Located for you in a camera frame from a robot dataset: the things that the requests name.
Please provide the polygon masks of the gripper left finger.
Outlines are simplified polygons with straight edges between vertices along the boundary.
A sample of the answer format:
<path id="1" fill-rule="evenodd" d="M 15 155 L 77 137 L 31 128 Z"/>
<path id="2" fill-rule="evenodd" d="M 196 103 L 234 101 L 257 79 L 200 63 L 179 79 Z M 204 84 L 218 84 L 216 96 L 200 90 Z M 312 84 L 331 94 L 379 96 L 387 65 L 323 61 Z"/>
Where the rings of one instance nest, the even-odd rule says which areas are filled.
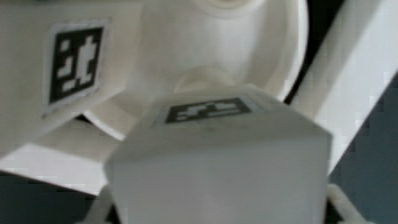
<path id="1" fill-rule="evenodd" d="M 118 215 L 108 187 L 102 187 L 81 224 L 118 224 Z"/>

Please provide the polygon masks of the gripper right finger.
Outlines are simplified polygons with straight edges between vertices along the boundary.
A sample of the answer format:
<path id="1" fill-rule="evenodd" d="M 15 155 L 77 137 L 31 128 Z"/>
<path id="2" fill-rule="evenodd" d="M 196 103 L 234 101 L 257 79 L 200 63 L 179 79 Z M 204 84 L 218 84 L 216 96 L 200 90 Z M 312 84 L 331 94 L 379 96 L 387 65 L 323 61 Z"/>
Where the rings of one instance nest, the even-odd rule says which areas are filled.
<path id="1" fill-rule="evenodd" d="M 371 224 L 363 219 L 344 192 L 335 184 L 326 185 L 323 224 Z"/>

